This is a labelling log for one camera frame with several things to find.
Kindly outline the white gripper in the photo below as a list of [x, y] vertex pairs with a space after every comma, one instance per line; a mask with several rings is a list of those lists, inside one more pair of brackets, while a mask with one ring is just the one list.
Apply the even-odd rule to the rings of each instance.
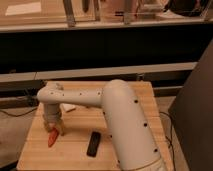
[[61, 136], [65, 135], [65, 125], [63, 121], [60, 121], [62, 117], [62, 114], [60, 112], [58, 113], [44, 113], [44, 128], [47, 132], [51, 132], [53, 130], [53, 126], [50, 123], [57, 123], [56, 129], [59, 132]]

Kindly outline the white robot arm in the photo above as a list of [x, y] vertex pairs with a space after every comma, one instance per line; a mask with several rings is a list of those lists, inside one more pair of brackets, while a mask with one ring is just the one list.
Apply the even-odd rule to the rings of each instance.
[[140, 100], [126, 81], [76, 90], [52, 83], [40, 89], [37, 98], [44, 105], [47, 131], [56, 128], [64, 134], [61, 103], [101, 108], [122, 171], [168, 171]]

